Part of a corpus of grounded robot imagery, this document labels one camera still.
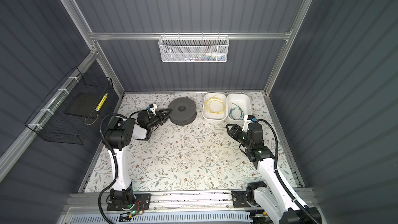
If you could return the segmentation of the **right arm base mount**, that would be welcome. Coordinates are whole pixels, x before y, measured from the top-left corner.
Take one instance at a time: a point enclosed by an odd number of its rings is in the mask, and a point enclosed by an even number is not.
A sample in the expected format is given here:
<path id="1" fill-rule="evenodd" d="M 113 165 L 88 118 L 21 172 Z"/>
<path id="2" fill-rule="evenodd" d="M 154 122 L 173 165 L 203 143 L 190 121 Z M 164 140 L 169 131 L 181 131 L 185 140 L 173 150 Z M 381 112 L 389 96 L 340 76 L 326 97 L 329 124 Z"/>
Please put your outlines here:
<path id="1" fill-rule="evenodd" d="M 233 206 L 237 207 L 258 207 L 254 198 L 254 190 L 257 188 L 266 187 L 263 181 L 248 183 L 245 190 L 232 190 L 231 196 L 233 200 Z"/>

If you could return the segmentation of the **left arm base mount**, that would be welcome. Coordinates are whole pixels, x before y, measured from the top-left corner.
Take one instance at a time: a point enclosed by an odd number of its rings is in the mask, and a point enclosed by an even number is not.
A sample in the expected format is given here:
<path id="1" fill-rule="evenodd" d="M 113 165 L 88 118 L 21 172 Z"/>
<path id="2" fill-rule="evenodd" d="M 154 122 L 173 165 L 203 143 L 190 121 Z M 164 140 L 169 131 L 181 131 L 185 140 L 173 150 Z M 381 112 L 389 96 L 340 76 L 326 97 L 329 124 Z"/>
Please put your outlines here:
<path id="1" fill-rule="evenodd" d="M 146 211 L 149 209 L 151 194 L 135 194 L 126 190 L 111 190 L 106 202 L 107 211 Z"/>

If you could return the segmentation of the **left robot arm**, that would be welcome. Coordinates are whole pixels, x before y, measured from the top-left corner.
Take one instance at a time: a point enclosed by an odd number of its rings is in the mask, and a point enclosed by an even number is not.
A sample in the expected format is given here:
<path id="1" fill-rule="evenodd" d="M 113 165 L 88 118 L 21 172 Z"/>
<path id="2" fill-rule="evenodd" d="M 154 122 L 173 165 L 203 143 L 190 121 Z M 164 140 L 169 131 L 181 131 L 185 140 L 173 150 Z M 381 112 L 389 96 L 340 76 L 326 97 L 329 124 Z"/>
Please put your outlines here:
<path id="1" fill-rule="evenodd" d="M 126 117 L 121 114 L 111 114 L 105 131 L 102 123 L 99 131 L 102 143 L 108 149 L 112 163 L 113 182 L 106 189 L 110 190 L 110 202 L 133 205 L 136 202 L 132 189 L 132 182 L 126 168 L 126 149 L 132 140 L 148 141 L 152 134 L 152 128 L 163 125 L 171 114 L 171 109 L 151 111 L 149 108 L 137 111 L 137 118 L 133 115 Z"/>

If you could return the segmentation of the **dark grey foam spool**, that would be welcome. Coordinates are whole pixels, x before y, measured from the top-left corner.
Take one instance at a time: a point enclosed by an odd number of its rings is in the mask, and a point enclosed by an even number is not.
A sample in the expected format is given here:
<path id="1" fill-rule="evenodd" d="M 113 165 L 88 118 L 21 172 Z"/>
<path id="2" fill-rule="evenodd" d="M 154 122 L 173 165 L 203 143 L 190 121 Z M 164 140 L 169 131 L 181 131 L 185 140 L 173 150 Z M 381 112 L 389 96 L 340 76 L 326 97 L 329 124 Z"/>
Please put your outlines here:
<path id="1" fill-rule="evenodd" d="M 168 105 L 171 110 L 170 121 L 176 125 L 188 125 L 197 117 L 197 106 L 187 97 L 177 98 Z"/>

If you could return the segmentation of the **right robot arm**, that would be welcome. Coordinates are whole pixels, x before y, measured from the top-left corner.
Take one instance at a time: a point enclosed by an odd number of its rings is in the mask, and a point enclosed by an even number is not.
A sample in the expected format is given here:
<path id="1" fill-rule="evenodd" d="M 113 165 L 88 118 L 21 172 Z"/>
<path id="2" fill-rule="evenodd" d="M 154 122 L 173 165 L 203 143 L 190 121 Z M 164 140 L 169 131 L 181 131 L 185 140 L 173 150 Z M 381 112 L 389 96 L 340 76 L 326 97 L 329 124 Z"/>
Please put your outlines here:
<path id="1" fill-rule="evenodd" d="M 264 145 L 261 122 L 268 125 L 274 135 L 275 152 Z M 227 124 L 226 129 L 228 136 L 245 148 L 243 153 L 264 178 L 246 187 L 248 204 L 261 207 L 274 224 L 322 223 L 318 209 L 310 207 L 278 169 L 278 138 L 268 121 L 256 119 L 246 129 L 237 124 Z"/>

